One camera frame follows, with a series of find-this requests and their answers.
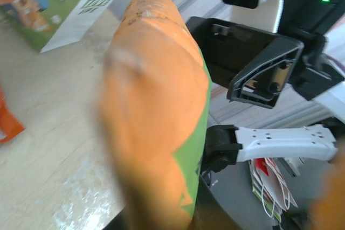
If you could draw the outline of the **orange snack bag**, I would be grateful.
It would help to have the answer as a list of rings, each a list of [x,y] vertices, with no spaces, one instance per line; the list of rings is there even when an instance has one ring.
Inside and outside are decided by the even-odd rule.
[[[0,144],[9,142],[24,130],[25,127],[8,109],[5,94],[0,84],[0,133],[4,135],[0,137]]]

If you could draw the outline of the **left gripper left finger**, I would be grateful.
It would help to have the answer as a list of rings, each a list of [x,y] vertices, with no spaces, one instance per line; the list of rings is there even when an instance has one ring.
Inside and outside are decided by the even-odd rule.
[[[103,228],[103,230],[127,230],[125,207]]]

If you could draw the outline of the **red white paper bag stack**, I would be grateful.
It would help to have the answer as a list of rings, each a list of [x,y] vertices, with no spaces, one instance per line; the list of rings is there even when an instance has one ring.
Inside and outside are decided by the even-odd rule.
[[[269,218],[282,222],[282,214],[291,206],[297,207],[286,181],[272,158],[249,161],[252,192],[260,200]]]

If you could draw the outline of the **orange green Krax chips bag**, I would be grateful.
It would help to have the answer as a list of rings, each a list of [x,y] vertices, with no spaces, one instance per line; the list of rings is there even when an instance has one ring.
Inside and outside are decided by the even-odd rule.
[[[102,125],[127,230],[192,230],[211,76],[172,0],[132,0],[105,56]]]

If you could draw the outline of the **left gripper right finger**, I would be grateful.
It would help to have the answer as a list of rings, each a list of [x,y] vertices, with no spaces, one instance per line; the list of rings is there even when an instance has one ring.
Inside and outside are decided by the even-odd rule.
[[[199,179],[192,230],[240,230],[202,178]]]

